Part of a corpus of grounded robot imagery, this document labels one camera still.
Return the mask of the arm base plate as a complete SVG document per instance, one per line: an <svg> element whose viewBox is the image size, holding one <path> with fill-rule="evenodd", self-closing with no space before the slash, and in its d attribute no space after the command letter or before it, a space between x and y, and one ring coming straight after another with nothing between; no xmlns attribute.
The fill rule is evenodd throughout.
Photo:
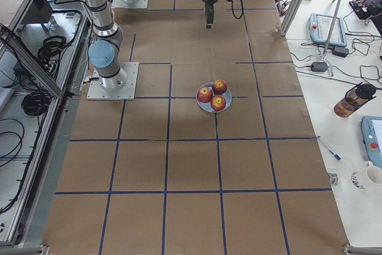
<svg viewBox="0 0 382 255"><path fill-rule="evenodd" d="M113 0L112 8L146 10L149 0Z"/></svg>
<svg viewBox="0 0 382 255"><path fill-rule="evenodd" d="M92 77L97 79L90 81L88 100L134 100L139 63L123 62L120 66L113 78L103 78L94 70Z"/></svg>

